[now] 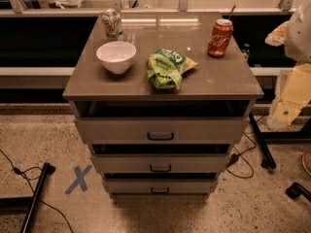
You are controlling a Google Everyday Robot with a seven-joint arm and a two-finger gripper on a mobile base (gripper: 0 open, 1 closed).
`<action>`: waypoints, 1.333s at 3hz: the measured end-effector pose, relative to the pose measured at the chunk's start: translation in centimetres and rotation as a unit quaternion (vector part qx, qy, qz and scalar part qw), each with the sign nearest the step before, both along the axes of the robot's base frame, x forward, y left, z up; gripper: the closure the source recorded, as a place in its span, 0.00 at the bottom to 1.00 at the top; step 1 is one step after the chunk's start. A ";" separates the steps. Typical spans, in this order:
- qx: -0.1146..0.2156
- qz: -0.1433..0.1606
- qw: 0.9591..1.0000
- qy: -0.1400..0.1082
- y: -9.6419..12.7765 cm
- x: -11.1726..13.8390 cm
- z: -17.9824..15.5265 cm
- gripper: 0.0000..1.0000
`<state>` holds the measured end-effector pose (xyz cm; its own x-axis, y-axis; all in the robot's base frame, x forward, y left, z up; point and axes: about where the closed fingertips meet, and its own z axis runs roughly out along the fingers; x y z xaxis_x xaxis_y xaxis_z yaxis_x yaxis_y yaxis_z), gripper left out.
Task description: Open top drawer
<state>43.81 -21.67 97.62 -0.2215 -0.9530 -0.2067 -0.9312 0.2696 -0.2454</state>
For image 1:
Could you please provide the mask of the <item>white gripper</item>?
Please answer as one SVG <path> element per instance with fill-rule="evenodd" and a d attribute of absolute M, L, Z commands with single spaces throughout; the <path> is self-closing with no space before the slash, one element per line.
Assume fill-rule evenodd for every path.
<path fill-rule="evenodd" d="M 298 63 L 290 71 L 282 70 L 277 77 L 267 125 L 286 127 L 311 101 L 311 64 Z"/>

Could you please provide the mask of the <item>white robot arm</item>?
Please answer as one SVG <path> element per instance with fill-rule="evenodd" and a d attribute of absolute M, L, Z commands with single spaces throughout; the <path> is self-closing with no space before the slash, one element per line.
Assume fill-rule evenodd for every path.
<path fill-rule="evenodd" d="M 267 125 L 280 129 L 290 125 L 311 101 L 311 0 L 304 0 L 291 18 L 275 28 L 264 40 L 285 47 L 295 61 L 290 71 L 281 71 L 275 86 Z"/>

